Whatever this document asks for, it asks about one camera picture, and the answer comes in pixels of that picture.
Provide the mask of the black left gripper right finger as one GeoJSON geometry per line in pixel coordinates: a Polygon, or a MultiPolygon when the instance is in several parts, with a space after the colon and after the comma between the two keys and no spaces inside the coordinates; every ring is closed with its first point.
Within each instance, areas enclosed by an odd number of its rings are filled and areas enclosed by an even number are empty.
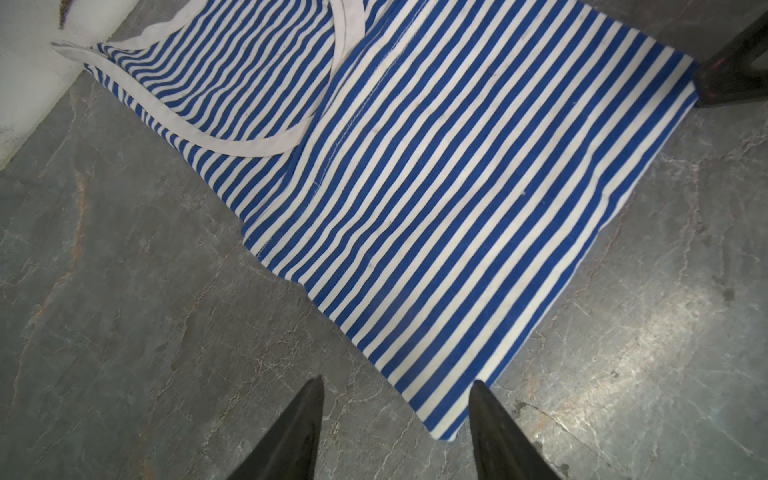
{"type": "Polygon", "coordinates": [[[559,478],[480,380],[472,384],[468,412],[479,479],[559,478]]]}

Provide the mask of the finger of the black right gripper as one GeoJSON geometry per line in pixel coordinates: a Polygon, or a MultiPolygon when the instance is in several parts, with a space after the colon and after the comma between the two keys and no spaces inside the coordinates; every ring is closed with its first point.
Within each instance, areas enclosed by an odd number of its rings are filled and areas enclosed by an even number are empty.
{"type": "Polygon", "coordinates": [[[698,108],[767,100],[767,69],[754,62],[767,52],[767,13],[701,63],[693,77],[698,108]]]}

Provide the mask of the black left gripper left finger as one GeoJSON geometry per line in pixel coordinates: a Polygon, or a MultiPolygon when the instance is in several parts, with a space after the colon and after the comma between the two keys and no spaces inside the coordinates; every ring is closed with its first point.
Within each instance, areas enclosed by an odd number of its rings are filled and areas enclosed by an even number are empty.
{"type": "Polygon", "coordinates": [[[313,479],[324,404],[321,376],[307,381],[228,479],[313,479]]]}

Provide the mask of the blue white striped tank top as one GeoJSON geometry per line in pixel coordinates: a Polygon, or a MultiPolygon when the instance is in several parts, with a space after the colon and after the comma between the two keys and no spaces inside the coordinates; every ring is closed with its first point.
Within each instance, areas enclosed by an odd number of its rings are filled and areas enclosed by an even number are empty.
{"type": "Polygon", "coordinates": [[[579,1],[191,1],[59,43],[451,440],[697,99],[579,1]]]}

